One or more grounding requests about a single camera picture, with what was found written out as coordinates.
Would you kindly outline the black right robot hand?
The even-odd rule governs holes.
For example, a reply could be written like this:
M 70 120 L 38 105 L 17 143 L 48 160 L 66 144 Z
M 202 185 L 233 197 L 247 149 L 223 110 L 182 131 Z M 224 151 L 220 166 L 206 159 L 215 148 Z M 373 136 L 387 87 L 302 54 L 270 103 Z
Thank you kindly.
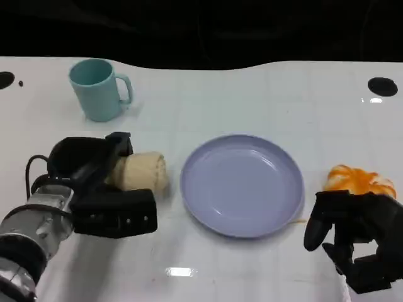
M 357 294 L 402 279 L 402 205 L 385 194 L 322 191 L 307 222 L 304 247 L 322 247 Z

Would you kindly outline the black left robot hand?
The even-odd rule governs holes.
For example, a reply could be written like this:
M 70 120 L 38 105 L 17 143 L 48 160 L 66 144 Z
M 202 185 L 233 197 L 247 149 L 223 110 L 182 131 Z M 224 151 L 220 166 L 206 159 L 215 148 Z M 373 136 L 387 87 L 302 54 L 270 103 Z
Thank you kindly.
M 67 137 L 52 149 L 47 162 L 48 177 L 76 194 L 98 187 L 118 160 L 133 154 L 129 132 L 113 132 L 104 138 Z

